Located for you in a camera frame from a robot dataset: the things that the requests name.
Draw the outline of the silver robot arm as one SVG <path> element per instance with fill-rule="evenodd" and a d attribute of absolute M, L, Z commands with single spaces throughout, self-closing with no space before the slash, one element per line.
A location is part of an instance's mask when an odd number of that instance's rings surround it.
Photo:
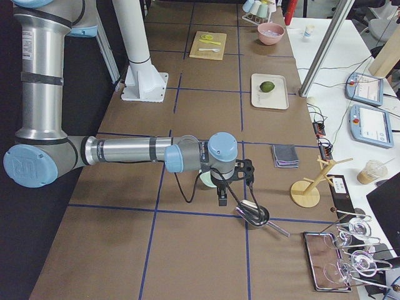
<path fill-rule="evenodd" d="M 14 1 L 22 26 L 22 127 L 4 155 L 7 175 L 27 188 L 51 184 L 64 174 L 97 163 L 164 163 L 170 173 L 210 172 L 220 206 L 238 179 L 234 136 L 218 132 L 195 137 L 98 139 L 70 136 L 62 129 L 64 38 L 94 37 L 95 1 Z"/>

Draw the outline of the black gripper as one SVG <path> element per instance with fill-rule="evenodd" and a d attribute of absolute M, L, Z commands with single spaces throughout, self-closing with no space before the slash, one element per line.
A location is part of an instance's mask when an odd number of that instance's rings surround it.
<path fill-rule="evenodd" d="M 228 196 L 225 189 L 230 190 L 234 171 L 221 172 L 219 170 L 210 170 L 210 174 L 211 181 L 217 186 L 218 206 L 227 206 Z"/>

